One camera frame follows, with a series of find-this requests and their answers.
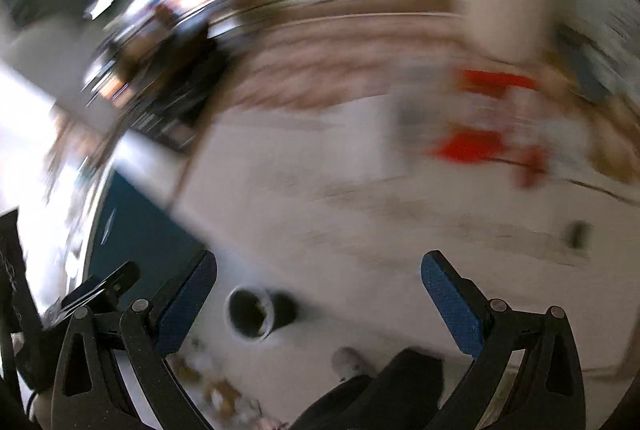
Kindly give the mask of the dark small scrap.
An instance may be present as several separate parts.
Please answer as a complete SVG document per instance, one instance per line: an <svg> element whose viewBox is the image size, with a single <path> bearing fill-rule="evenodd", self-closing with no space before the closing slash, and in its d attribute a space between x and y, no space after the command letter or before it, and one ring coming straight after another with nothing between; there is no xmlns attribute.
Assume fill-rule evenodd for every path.
<svg viewBox="0 0 640 430"><path fill-rule="evenodd" d="M585 251L591 235L592 226L585 221L575 221L567 228L566 242L570 249Z"/></svg>

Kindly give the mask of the blue kitchen cabinets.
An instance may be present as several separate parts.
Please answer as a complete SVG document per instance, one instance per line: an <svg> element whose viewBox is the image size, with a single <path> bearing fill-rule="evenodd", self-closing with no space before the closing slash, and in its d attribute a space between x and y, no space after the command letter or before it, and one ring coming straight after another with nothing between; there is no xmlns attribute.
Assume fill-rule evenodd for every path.
<svg viewBox="0 0 640 430"><path fill-rule="evenodd" d="M201 240L114 172L94 222L87 274L104 278L122 263L136 263L140 278L118 302L126 309L139 298L150 300L203 247Z"/></svg>

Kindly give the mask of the left grey slipper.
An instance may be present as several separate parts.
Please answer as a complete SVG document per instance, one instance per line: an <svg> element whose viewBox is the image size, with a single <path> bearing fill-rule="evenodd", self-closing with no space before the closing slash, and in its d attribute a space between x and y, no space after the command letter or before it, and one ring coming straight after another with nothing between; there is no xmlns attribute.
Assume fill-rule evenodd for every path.
<svg viewBox="0 0 640 430"><path fill-rule="evenodd" d="M373 378L375 370L373 366L355 349L342 346L337 349L331 358L334 372L341 381L348 381L360 376Z"/></svg>

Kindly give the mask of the person's dark trouser legs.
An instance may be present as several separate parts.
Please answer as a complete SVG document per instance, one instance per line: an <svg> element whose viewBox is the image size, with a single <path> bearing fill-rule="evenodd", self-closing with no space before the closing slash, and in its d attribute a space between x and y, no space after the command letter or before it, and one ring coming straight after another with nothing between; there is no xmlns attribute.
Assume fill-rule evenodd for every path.
<svg viewBox="0 0 640 430"><path fill-rule="evenodd" d="M342 381L311 404L293 429L424 429L444 390L439 358L408 348L373 378Z"/></svg>

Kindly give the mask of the white round trash bin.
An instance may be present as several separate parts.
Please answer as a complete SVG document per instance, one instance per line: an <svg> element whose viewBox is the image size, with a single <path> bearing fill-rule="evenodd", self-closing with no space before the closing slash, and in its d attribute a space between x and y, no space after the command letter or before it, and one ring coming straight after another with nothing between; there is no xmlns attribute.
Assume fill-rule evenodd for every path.
<svg viewBox="0 0 640 430"><path fill-rule="evenodd" d="M233 289L226 301L230 328L248 341L262 341L291 325L298 317L297 303L286 293L258 287Z"/></svg>

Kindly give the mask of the red snack wrapper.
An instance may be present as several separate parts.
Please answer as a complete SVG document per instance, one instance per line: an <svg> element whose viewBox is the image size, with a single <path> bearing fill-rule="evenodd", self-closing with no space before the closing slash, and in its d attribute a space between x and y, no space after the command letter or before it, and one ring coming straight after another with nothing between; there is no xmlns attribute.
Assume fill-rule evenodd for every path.
<svg viewBox="0 0 640 430"><path fill-rule="evenodd" d="M541 132L543 111L544 96L530 76L459 69L447 99L445 130L428 152L457 164L512 164L516 186L535 188L548 173L550 157Z"/></svg>

